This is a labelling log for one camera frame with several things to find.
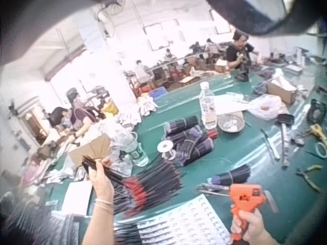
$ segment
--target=sticker sheet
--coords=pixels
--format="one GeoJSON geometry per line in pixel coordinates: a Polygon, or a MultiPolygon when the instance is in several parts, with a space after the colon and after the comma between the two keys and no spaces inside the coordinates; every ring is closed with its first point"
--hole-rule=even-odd
{"type": "Polygon", "coordinates": [[[232,244],[230,233],[203,194],[137,227],[143,244],[232,244]]]}

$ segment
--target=green table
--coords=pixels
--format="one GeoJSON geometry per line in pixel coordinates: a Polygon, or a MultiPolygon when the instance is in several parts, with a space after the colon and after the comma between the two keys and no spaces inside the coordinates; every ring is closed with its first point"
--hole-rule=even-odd
{"type": "MultiPolygon", "coordinates": [[[[294,76],[285,73],[285,77],[291,79],[295,84],[304,84],[308,89],[312,89],[314,84],[325,83],[324,71],[316,66],[307,67],[301,76],[294,76]]],[[[222,76],[207,79],[211,90],[215,95],[225,94],[226,92],[235,92],[242,94],[251,94],[254,86],[262,79],[256,75],[250,76],[250,82],[242,83],[234,78],[226,79],[222,76]]],[[[143,121],[137,127],[139,141],[144,150],[153,159],[157,155],[156,147],[161,141],[164,130],[163,125],[167,121],[177,118],[197,115],[200,118],[200,105],[198,95],[200,94],[199,82],[170,92],[156,100],[158,109],[152,112],[150,116],[143,117],[143,121]]],[[[310,93],[305,101],[296,101],[289,111],[295,116],[295,125],[297,129],[308,128],[306,121],[306,111],[312,98],[320,99],[321,95],[315,91],[310,93]]],[[[194,189],[196,185],[206,182],[207,178],[221,172],[229,171],[244,163],[252,166],[252,175],[249,183],[260,184],[264,189],[269,190],[279,207],[279,213],[274,214],[268,207],[260,207],[264,217],[266,229],[274,238],[282,241],[294,228],[294,226],[303,218],[306,212],[312,207],[318,194],[312,190],[303,178],[295,175],[296,168],[307,168],[313,164],[324,165],[324,161],[315,158],[304,152],[304,149],[315,152],[314,143],[317,141],[313,136],[306,139],[304,149],[296,149],[291,152],[291,165],[287,170],[282,170],[281,164],[271,159],[266,148],[260,128],[266,130],[270,137],[276,136],[280,132],[280,127],[275,121],[264,121],[254,117],[249,112],[244,112],[246,120],[252,127],[245,128],[236,134],[219,132],[219,136],[214,140],[214,151],[198,159],[187,167],[180,168],[184,188],[179,191],[179,195],[173,197],[168,202],[161,204],[151,210],[143,212],[132,219],[148,218],[155,214],[165,212],[171,208],[189,201],[196,197],[194,189]]],[[[280,135],[275,143],[278,152],[281,152],[280,135]]],[[[140,168],[135,167],[133,172],[138,172],[140,168]]],[[[310,173],[312,180],[321,188],[327,186],[326,169],[310,173]]],[[[49,197],[49,200],[59,199],[59,209],[61,208],[65,191],[69,181],[56,186],[49,197]]],[[[229,229],[231,225],[231,213],[229,198],[209,196],[207,197],[218,216],[229,229]]],[[[92,214],[93,204],[90,202],[88,214],[92,214]]],[[[116,221],[125,220],[123,214],[115,217],[116,221]]],[[[82,236],[87,227],[85,222],[81,225],[80,235],[82,236]]]]}

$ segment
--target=white plastic bag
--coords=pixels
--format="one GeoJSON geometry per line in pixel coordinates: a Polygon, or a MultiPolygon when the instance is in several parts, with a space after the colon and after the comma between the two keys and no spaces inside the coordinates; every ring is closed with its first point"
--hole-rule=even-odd
{"type": "Polygon", "coordinates": [[[272,120],[285,111],[285,104],[276,95],[263,94],[249,103],[248,111],[263,120],[272,120]]]}

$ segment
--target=pliers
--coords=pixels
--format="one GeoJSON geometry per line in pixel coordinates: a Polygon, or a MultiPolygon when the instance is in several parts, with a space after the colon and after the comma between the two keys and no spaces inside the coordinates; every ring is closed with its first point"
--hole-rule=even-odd
{"type": "Polygon", "coordinates": [[[320,192],[320,188],[318,186],[316,186],[309,178],[309,176],[306,174],[307,172],[314,170],[314,169],[322,169],[321,165],[313,165],[309,168],[307,168],[306,170],[302,170],[301,168],[297,168],[296,170],[296,174],[303,176],[304,179],[307,181],[307,183],[317,192],[320,192]]]}

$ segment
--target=blue crate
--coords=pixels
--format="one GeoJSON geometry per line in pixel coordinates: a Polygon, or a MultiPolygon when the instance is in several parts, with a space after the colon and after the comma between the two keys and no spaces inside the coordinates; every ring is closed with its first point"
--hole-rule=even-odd
{"type": "Polygon", "coordinates": [[[160,97],[162,95],[165,95],[167,93],[168,92],[165,89],[165,87],[159,87],[159,88],[156,88],[156,89],[151,90],[149,92],[149,95],[155,99],[155,98],[158,98],[158,97],[160,97]]]}

